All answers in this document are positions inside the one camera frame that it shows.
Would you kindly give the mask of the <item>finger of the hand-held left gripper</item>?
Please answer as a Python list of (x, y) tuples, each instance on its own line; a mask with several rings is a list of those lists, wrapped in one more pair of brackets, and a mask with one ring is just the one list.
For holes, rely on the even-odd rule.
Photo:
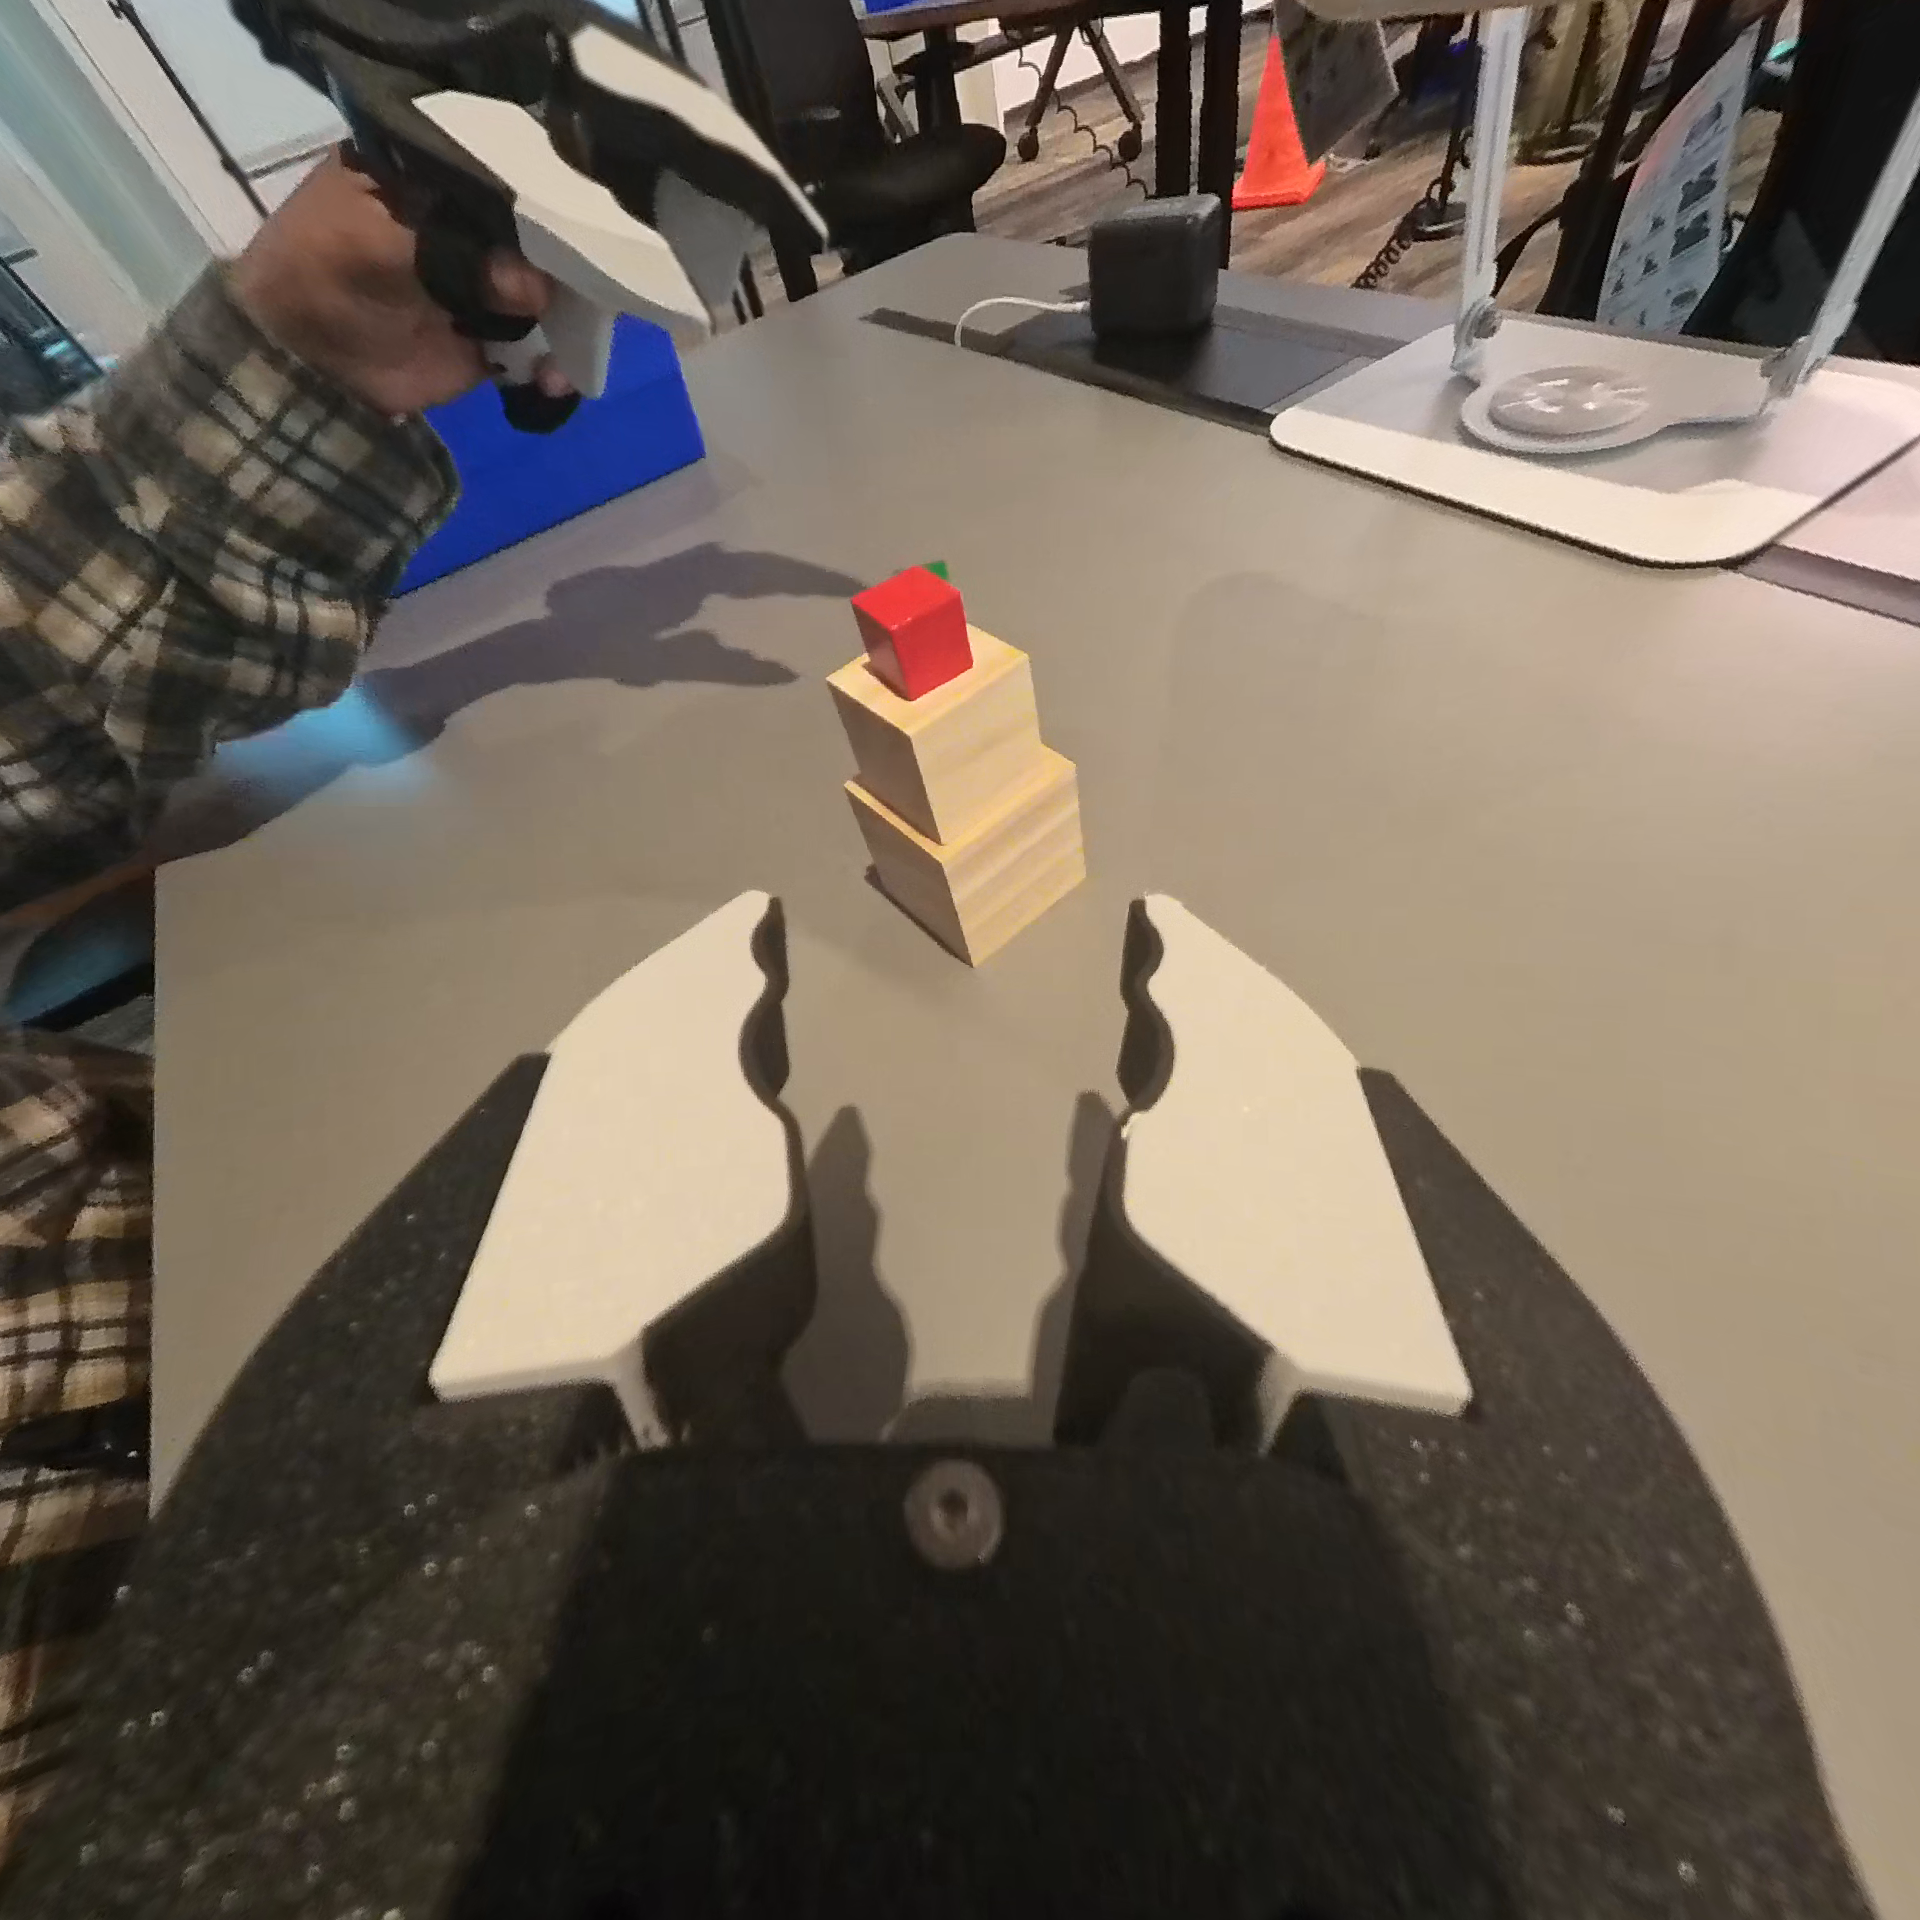
[(555, 68), (555, 149), (651, 234), (699, 306), (729, 306), (754, 236), (804, 255), (826, 218), (770, 143), (617, 20), (578, 20)]
[(484, 347), (504, 400), (546, 400), (542, 367), (600, 398), (617, 317), (657, 324), (676, 347), (709, 339), (709, 306), (668, 242), (576, 172), (531, 109), (465, 91), (429, 91), (418, 107), (505, 188), (517, 248), (555, 283), (529, 334)]

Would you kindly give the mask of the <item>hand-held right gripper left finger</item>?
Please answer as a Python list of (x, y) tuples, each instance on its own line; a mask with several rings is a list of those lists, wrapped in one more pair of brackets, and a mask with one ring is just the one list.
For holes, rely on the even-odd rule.
[(746, 891), (555, 1035), (428, 1382), (606, 1387), (685, 1445), (797, 1341), (819, 1263), (789, 1074), (784, 910)]

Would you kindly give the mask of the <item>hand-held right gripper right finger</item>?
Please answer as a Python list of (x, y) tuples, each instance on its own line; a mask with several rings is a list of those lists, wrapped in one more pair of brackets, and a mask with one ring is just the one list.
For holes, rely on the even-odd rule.
[(1158, 1374), (1234, 1453), (1274, 1448), (1309, 1399), (1465, 1415), (1467, 1367), (1334, 1028), (1165, 894), (1126, 908), (1120, 1002), (1123, 1112), (1053, 1440), (1093, 1445)]

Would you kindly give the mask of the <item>large wooden cube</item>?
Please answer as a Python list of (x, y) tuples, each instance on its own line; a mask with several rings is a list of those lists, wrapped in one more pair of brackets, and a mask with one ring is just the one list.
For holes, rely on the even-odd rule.
[(941, 949), (980, 966), (1088, 875), (1077, 766), (1042, 749), (1035, 774), (941, 844), (845, 779), (874, 885)]

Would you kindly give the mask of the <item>small red cube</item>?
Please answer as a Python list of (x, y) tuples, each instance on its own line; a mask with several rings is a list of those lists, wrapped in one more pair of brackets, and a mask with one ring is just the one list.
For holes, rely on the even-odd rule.
[(850, 610), (869, 669), (905, 701), (929, 696), (974, 664), (960, 590), (921, 565), (854, 591)]

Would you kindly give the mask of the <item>small wooden cube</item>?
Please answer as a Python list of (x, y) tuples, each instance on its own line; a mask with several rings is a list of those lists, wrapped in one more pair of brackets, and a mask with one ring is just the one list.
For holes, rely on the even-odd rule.
[(939, 846), (996, 818), (1049, 766), (1033, 662), (980, 628), (968, 635), (972, 668), (920, 699), (886, 687), (865, 656), (828, 679), (854, 783)]

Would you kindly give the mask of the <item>person's left forearm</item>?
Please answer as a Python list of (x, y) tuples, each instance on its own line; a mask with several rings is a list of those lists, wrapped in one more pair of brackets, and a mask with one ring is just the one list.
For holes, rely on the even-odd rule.
[(336, 701), (459, 493), (418, 415), (278, 347), (209, 268), (4, 434), (3, 904), (138, 853), (213, 754)]

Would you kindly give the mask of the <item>person's left hand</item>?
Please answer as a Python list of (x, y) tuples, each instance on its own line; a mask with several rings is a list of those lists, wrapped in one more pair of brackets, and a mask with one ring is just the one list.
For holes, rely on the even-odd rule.
[(491, 382), (417, 274), (417, 236), (344, 156), (318, 163), (226, 263), (240, 310), (301, 365), (382, 415)]

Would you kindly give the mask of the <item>black office chair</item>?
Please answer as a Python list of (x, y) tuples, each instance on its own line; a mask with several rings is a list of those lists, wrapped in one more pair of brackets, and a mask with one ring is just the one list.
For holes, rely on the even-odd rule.
[(852, 5), (709, 2), (704, 11), (733, 107), (828, 226), (824, 242), (773, 239), (789, 301), (819, 291), (819, 255), (837, 255), (852, 277), (974, 229), (974, 196), (1003, 163), (1003, 134), (950, 118), (889, 136)]

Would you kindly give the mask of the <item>blue box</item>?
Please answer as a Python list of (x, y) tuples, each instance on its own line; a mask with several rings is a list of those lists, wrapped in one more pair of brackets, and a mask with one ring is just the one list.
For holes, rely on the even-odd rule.
[(442, 528), (422, 539), (395, 591), (406, 595), (645, 490), (704, 456), (682, 356), (645, 319), (614, 323), (608, 386), (552, 434), (509, 428), (493, 390), (428, 413), (459, 476)]

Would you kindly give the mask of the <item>black cube device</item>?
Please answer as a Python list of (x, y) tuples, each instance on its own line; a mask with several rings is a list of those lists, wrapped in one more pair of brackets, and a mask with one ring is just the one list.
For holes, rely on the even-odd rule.
[(1088, 323), (1101, 346), (1176, 342), (1210, 330), (1230, 210), (1201, 192), (1116, 207), (1088, 229)]

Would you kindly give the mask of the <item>person's plaid shirt torso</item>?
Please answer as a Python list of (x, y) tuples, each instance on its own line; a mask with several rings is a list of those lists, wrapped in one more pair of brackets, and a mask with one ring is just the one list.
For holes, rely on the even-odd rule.
[(145, 1471), (48, 1464), (48, 1424), (150, 1382), (153, 1064), (20, 1026), (3, 1045), (3, 1814), (65, 1762), (81, 1664), (145, 1528)]

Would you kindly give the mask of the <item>orange traffic cone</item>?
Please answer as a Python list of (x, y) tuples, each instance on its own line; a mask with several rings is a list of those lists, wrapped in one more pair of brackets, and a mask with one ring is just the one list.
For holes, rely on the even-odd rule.
[(1314, 196), (1325, 174), (1328, 166), (1305, 154), (1289, 93), (1284, 48), (1278, 34), (1269, 34), (1256, 93), (1256, 118), (1232, 188), (1232, 210), (1304, 206)]

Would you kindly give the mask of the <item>blue chair seat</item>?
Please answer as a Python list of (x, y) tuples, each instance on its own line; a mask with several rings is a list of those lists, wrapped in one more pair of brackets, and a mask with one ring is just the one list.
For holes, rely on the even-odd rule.
[(4, 1021), (65, 1034), (149, 1002), (156, 888), (134, 877), (4, 923)]

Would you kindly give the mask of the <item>white monitor stand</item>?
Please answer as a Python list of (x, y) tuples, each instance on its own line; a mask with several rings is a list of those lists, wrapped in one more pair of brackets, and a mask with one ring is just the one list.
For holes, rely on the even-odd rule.
[(1480, 13), (1457, 312), (1276, 413), (1276, 448), (1657, 570), (1753, 560), (1915, 448), (1915, 386), (1830, 370), (1915, 186), (1915, 98), (1829, 288), (1781, 346), (1516, 315), (1497, 301), (1523, 5)]

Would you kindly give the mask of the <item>printed paper sign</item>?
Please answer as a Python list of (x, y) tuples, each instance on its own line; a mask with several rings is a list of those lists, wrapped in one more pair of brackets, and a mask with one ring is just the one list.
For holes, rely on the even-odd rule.
[(1750, 22), (1726, 40), (1640, 157), (1601, 277), (1597, 324), (1676, 334), (1708, 295), (1757, 36)]

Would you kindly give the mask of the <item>black desk frame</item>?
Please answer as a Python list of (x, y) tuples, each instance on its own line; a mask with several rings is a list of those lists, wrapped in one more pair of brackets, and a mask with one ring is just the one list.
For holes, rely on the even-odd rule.
[(960, 40), (960, 29), (980, 22), (1078, 29), (1126, 16), (1153, 16), (1158, 27), (1153, 198), (1181, 196), (1196, 188), (1227, 198), (1238, 156), (1238, 2), (925, 2), (858, 11), (854, 22), (867, 40), (921, 40), (921, 51), (905, 61), (905, 82), (920, 131), (931, 131), (958, 123), (958, 76), (1002, 55), (996, 43)]

